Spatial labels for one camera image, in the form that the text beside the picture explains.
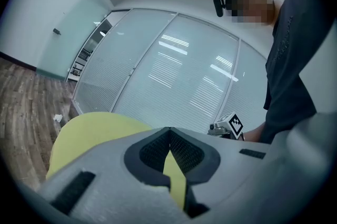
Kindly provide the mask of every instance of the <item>glass door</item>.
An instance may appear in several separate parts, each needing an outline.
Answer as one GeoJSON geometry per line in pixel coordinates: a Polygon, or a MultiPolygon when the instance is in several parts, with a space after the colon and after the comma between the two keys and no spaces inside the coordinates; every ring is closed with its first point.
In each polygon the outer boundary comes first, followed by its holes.
{"type": "Polygon", "coordinates": [[[109,12],[104,0],[80,0],[52,31],[36,72],[65,80],[78,51],[109,12]]]}
{"type": "Polygon", "coordinates": [[[84,70],[84,66],[88,62],[92,52],[98,46],[107,32],[114,27],[127,13],[128,11],[112,11],[106,19],[100,24],[97,24],[97,28],[88,38],[83,45],[82,49],[78,52],[78,55],[73,63],[73,66],[69,70],[68,79],[77,82],[84,70]]]}
{"type": "Polygon", "coordinates": [[[153,128],[206,133],[227,93],[238,45],[227,32],[179,15],[143,57],[112,112],[153,128]]]}
{"type": "Polygon", "coordinates": [[[267,88],[266,59],[250,45],[241,41],[237,63],[237,80],[233,80],[231,92],[221,112],[236,112],[243,123],[242,131],[256,128],[265,121],[267,111],[263,109],[267,88]]]}

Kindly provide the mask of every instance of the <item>yellow cushion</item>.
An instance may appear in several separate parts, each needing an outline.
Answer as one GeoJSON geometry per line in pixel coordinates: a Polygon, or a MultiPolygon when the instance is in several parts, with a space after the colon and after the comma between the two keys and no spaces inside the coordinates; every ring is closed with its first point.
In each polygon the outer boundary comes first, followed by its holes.
{"type": "MultiPolygon", "coordinates": [[[[146,130],[151,130],[151,127],[119,114],[93,112],[77,116],[58,134],[46,178],[98,144],[146,130]]],[[[171,152],[165,160],[163,174],[171,178],[171,196],[183,208],[186,179],[171,152]]]]}

